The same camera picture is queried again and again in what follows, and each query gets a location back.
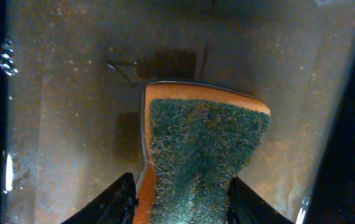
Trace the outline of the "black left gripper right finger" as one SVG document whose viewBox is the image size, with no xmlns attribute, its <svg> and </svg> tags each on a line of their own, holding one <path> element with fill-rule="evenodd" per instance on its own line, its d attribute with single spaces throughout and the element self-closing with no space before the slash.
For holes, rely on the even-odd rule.
<svg viewBox="0 0 355 224">
<path fill-rule="evenodd" d="M 228 224 L 293 224 L 239 177 L 230 181 L 228 199 Z"/>
</svg>

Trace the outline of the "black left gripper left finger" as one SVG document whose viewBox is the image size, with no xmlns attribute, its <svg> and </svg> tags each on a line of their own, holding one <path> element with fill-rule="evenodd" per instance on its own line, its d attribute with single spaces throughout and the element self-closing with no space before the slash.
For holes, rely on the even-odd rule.
<svg viewBox="0 0 355 224">
<path fill-rule="evenodd" d="M 62 224 L 133 224 L 136 207 L 134 175 L 126 172 Z"/>
</svg>

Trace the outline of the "orange sponge with green scourer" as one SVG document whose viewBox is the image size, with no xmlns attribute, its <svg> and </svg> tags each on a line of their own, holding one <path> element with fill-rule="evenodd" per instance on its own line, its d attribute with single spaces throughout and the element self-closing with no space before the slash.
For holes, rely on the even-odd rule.
<svg viewBox="0 0 355 224">
<path fill-rule="evenodd" d="M 270 109 L 240 92 L 195 82 L 144 86 L 145 158 L 135 223 L 227 223 L 231 181 L 259 147 Z"/>
</svg>

